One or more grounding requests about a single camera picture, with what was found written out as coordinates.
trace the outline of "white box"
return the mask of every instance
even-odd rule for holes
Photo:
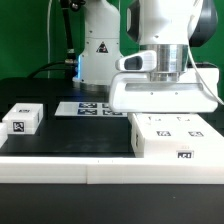
[[[7,139],[7,125],[4,123],[0,123],[0,148],[3,146]]]
[[[197,114],[133,114],[131,143],[140,158],[224,156],[224,138]]]
[[[43,118],[43,104],[17,103],[3,118],[8,134],[35,134]]]

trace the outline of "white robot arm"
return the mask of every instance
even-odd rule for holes
[[[128,10],[128,33],[140,52],[117,61],[109,104],[116,112],[211,112],[217,102],[219,71],[187,68],[189,41],[199,45],[195,30],[211,0],[135,0]],[[213,12],[214,27],[217,15]],[[209,39],[214,33],[212,28]]]

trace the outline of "green background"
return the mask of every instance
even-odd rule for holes
[[[108,0],[118,7],[118,0]],[[131,0],[121,0],[121,14]],[[216,34],[200,48],[193,49],[196,61],[209,61],[220,69],[219,92],[224,96],[224,4],[214,0],[219,24]],[[48,0],[0,1],[0,79],[25,77],[47,63],[47,10]],[[75,50],[84,48],[83,11],[70,12]],[[128,55],[137,50],[137,45],[127,36],[125,16],[121,19],[121,53]],[[52,61],[66,58],[66,41],[63,17],[58,0],[53,0],[51,12]]]

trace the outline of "table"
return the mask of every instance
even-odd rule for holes
[[[61,100],[107,102],[104,93],[80,92],[65,80],[13,78],[0,81],[0,96],[1,118],[16,102],[43,103],[45,114],[36,135],[9,136],[0,153],[5,159],[134,157],[127,119],[54,116]],[[0,184],[4,224],[221,224],[223,205],[223,185]]]

